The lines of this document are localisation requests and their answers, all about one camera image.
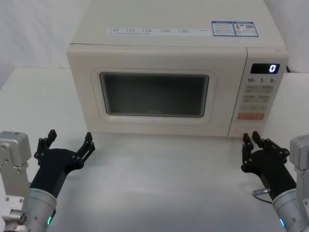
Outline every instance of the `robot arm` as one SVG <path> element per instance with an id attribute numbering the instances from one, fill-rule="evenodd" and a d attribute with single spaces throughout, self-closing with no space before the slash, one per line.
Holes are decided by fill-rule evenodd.
<path id="1" fill-rule="evenodd" d="M 309 137 L 302 136 L 291 141 L 291 162 L 296 165 L 297 185 L 284 164 L 289 151 L 276 145 L 270 139 L 261 139 L 258 132 L 253 132 L 252 139 L 261 150 L 252 153 L 253 144 L 248 134 L 243 136 L 241 169 L 245 173 L 254 173 L 260 177 L 277 212 L 280 222 L 288 232 L 304 232 L 308 230 L 309 190 L 306 183 L 309 166 Z"/>
<path id="2" fill-rule="evenodd" d="M 31 157 L 28 137 L 24 133 L 0 133 L 0 168 L 6 192 L 2 218 L 5 232 L 45 232 L 56 213 L 56 198 L 67 175 L 81 169 L 95 150 L 91 133 L 77 151 L 49 149 L 55 130 L 39 139 L 34 157 L 40 168 L 29 187 L 26 168 Z"/>

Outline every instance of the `green led light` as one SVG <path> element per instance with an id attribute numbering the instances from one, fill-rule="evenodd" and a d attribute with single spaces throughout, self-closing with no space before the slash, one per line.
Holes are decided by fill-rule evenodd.
<path id="1" fill-rule="evenodd" d="M 52 222 L 52 217 L 49 217 L 48 221 L 47 221 L 47 225 L 49 225 Z"/>

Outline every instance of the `white tabletop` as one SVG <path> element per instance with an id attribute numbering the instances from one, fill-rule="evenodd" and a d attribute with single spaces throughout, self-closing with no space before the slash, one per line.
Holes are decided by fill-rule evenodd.
<path id="1" fill-rule="evenodd" d="M 263 137 L 289 148 L 309 133 L 309 74 L 286 74 Z M 86 127 L 67 69 L 15 69 L 0 91 L 0 131 L 77 151 Z M 48 231 L 283 232 L 271 205 L 251 196 L 260 179 L 241 171 L 241 139 L 94 134 L 96 151 L 68 175 Z M 295 177 L 292 164 L 287 164 Z M 31 181 L 38 170 L 29 160 Z M 0 185 L 0 208 L 4 202 Z M 0 220 L 0 231 L 4 222 Z"/>

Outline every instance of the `orange button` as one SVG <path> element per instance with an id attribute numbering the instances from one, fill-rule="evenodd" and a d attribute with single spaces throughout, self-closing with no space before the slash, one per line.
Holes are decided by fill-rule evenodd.
<path id="1" fill-rule="evenodd" d="M 264 113 L 239 113 L 238 120 L 263 120 Z"/>

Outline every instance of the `white microwave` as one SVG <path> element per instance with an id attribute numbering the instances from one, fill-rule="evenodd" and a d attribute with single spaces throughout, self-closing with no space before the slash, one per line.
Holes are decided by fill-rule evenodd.
<path id="1" fill-rule="evenodd" d="M 93 0 L 68 58 L 91 132 L 239 137 L 288 54 L 262 0 Z"/>

